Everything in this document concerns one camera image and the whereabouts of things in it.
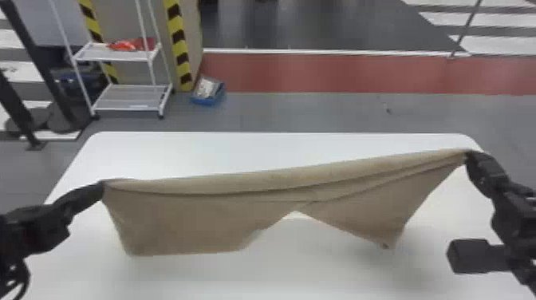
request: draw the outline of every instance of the metal shelving unit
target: metal shelving unit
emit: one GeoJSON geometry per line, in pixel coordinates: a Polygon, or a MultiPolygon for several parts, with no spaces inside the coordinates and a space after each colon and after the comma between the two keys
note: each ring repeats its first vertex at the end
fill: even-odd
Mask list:
{"type": "Polygon", "coordinates": [[[97,111],[104,110],[120,110],[120,111],[156,111],[160,118],[164,117],[164,109],[168,102],[168,99],[173,91],[173,84],[171,83],[171,75],[169,73],[169,66],[164,56],[164,50],[162,47],[160,33],[156,24],[155,13],[151,5],[150,0],[144,0],[147,3],[149,15],[151,17],[152,26],[156,33],[157,43],[153,50],[148,50],[147,32],[145,30],[144,19],[141,13],[140,0],[133,0],[136,4],[136,11],[138,15],[138,22],[140,23],[140,33],[143,38],[144,48],[146,50],[139,51],[115,51],[107,47],[105,43],[93,42],[91,34],[87,32],[88,42],[76,53],[70,48],[69,39],[65,33],[63,23],[57,12],[56,5],[53,0],[49,0],[49,4],[52,8],[54,17],[58,28],[61,33],[61,37],[65,43],[67,53],[69,54],[77,79],[80,82],[82,93],[84,94],[85,102],[88,105],[89,111],[93,117],[97,116],[97,111]],[[167,74],[167,84],[156,84],[156,76],[153,68],[153,61],[156,56],[162,57],[164,61],[164,67],[167,74]],[[103,90],[95,103],[91,103],[89,94],[84,86],[80,70],[78,69],[78,63],[82,61],[96,61],[100,64],[100,68],[104,71],[105,61],[124,61],[124,62],[143,62],[148,64],[149,75],[151,78],[150,85],[118,85],[113,84],[110,77],[106,72],[103,72],[108,79],[108,86],[103,90]]]}

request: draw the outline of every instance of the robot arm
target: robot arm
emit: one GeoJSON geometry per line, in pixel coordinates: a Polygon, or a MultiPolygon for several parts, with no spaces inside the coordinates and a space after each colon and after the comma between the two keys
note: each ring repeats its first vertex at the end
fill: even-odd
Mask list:
{"type": "Polygon", "coordinates": [[[22,298],[30,282],[24,259],[51,251],[69,237],[73,217],[91,207],[104,194],[97,183],[63,195],[55,203],[24,207],[0,215],[0,298],[20,286],[22,298]]]}
{"type": "Polygon", "coordinates": [[[495,207],[491,228],[503,245],[491,246],[485,239],[453,240],[447,250],[452,270],[456,274],[510,271],[536,294],[534,190],[510,181],[501,165],[485,153],[468,153],[465,164],[471,182],[495,207]]]}
{"type": "MultiPolygon", "coordinates": [[[[536,294],[536,199],[531,188],[510,180],[499,163],[481,152],[466,160],[471,182],[495,206],[491,227],[503,245],[484,239],[456,239],[447,250],[456,274],[511,271],[536,294]]],[[[21,299],[30,281],[24,259],[51,251],[69,237],[73,217],[102,199],[104,185],[73,190],[53,204],[24,207],[0,215],[0,298],[20,286],[21,299]]]]}

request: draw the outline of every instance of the beige towel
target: beige towel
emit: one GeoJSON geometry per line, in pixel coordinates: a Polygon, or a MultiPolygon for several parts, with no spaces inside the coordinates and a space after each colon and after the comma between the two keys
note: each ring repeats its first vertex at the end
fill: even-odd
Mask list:
{"type": "Polygon", "coordinates": [[[292,211],[392,247],[428,194],[463,163],[465,152],[191,178],[108,180],[103,202],[131,255],[236,251],[292,211]]]}

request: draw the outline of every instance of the white floor marking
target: white floor marking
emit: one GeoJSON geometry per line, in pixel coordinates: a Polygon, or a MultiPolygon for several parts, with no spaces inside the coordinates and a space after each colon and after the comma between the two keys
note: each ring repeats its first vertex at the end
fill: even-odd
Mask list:
{"type": "MultiPolygon", "coordinates": [[[[473,6],[476,0],[404,0],[409,5],[473,6]]],[[[482,6],[536,7],[525,0],[483,0],[482,6]]]]}
{"type": "MultiPolygon", "coordinates": [[[[449,36],[452,40],[457,35],[449,36]]],[[[477,37],[466,36],[462,47],[473,54],[536,55],[536,37],[477,37]]]]}
{"type": "MultiPolygon", "coordinates": [[[[23,101],[24,106],[26,106],[27,109],[36,109],[36,108],[45,108],[52,103],[51,101],[23,101]]],[[[0,131],[4,131],[6,128],[4,127],[4,123],[6,123],[7,120],[10,119],[10,115],[7,114],[7,112],[4,110],[4,108],[0,105],[0,131]]]]}
{"type": "Polygon", "coordinates": [[[13,30],[0,30],[1,48],[24,49],[24,45],[13,30]]]}
{"type": "Polygon", "coordinates": [[[0,61],[0,69],[10,82],[43,82],[41,74],[31,61],[0,61]]]}
{"type": "MultiPolygon", "coordinates": [[[[457,13],[422,12],[420,15],[439,26],[463,26],[469,18],[469,14],[457,13]]],[[[471,25],[536,28],[536,14],[477,14],[471,25]]]]}
{"type": "MultiPolygon", "coordinates": [[[[380,50],[320,50],[320,49],[235,49],[235,48],[204,48],[204,53],[228,54],[314,54],[314,55],[369,55],[369,56],[429,56],[446,57],[450,51],[380,51],[380,50]]],[[[470,56],[460,52],[460,57],[470,56]]]]}

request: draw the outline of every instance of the white table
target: white table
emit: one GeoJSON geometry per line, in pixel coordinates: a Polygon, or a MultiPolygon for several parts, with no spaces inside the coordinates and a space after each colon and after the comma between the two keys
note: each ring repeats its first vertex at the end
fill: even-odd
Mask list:
{"type": "MultiPolygon", "coordinates": [[[[91,137],[47,203],[101,179],[197,176],[479,146],[458,134],[102,132],[91,137]]],[[[127,256],[102,203],[72,236],[28,259],[27,299],[531,299],[509,273],[455,275],[455,238],[498,242],[491,202],[457,169],[413,216],[393,251],[294,215],[243,251],[127,256]]]]}

